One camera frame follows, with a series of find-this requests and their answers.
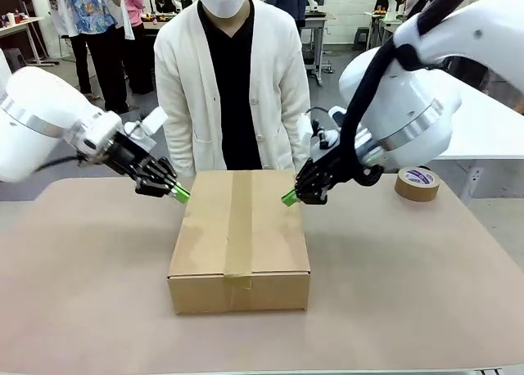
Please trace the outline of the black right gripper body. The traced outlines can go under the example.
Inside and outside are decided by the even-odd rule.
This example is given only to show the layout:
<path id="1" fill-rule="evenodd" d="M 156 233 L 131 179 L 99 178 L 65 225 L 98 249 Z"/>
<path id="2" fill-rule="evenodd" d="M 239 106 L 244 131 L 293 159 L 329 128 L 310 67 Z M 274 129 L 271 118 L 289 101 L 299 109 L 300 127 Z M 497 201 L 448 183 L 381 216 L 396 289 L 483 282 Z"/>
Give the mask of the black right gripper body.
<path id="1" fill-rule="evenodd" d="M 365 187 L 372 185 L 372 179 L 364 173 L 365 168 L 360 164 L 354 148 L 338 145 L 324 157 L 330 188 L 350 180 Z"/>

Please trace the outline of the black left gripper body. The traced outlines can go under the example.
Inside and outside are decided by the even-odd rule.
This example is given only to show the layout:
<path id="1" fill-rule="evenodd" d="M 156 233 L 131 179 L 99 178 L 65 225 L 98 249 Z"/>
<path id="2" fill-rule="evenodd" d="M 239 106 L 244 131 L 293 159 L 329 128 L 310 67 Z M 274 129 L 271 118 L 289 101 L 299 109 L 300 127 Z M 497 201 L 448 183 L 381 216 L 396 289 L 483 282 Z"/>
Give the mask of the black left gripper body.
<path id="1" fill-rule="evenodd" d="M 159 173 L 157 159 L 151 154 L 156 141 L 146 136 L 136 140 L 117 132 L 106 150 L 106 165 L 117 174 L 129 177 L 146 177 Z"/>

